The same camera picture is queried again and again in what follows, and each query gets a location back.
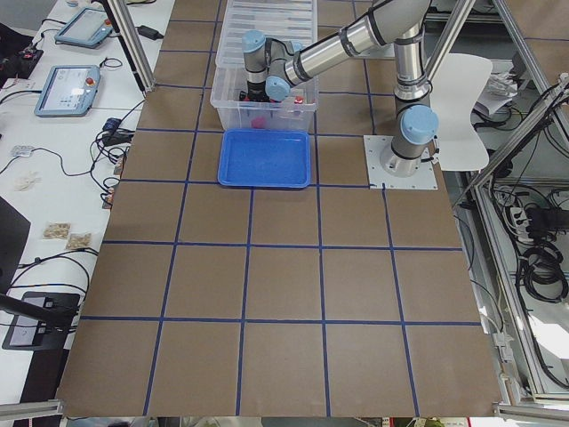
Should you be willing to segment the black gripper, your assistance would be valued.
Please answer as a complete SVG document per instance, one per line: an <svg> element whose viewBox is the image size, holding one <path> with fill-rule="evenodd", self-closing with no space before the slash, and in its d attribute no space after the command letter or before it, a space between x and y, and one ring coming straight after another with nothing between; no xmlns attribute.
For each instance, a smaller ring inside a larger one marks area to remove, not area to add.
<svg viewBox="0 0 569 427"><path fill-rule="evenodd" d="M251 102L280 102L278 89L279 85L271 83L254 83L247 81L246 90L239 93L240 101Z"/></svg>

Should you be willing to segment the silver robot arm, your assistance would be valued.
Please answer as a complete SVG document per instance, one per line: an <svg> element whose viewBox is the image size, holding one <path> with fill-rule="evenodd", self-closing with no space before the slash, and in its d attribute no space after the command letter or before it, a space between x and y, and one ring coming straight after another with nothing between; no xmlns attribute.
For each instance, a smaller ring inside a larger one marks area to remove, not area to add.
<svg viewBox="0 0 569 427"><path fill-rule="evenodd" d="M246 96L251 101L284 101L293 87L375 46L393 44L397 130L381 152L381 167L393 176L410 177L438 129L422 46L429 6L428 1L375 1L354 22L308 47L249 30L242 37Z"/></svg>

